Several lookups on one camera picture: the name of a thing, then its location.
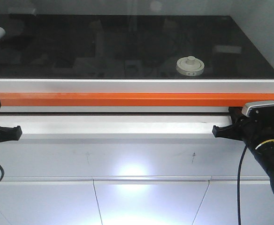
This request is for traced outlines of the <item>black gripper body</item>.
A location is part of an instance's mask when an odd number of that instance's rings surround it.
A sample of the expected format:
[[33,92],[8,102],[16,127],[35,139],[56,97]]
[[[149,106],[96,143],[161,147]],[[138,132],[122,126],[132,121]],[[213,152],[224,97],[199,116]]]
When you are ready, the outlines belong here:
[[239,110],[239,140],[254,143],[274,138],[274,110],[258,110],[251,116],[245,116]]

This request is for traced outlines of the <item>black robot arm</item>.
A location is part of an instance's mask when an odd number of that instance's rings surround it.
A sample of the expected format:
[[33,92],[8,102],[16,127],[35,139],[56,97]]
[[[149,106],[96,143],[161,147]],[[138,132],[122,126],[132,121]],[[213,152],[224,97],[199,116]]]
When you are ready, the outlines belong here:
[[229,107],[228,112],[231,125],[214,126],[213,135],[244,142],[268,175],[274,194],[274,106],[253,108],[248,116],[241,107]]

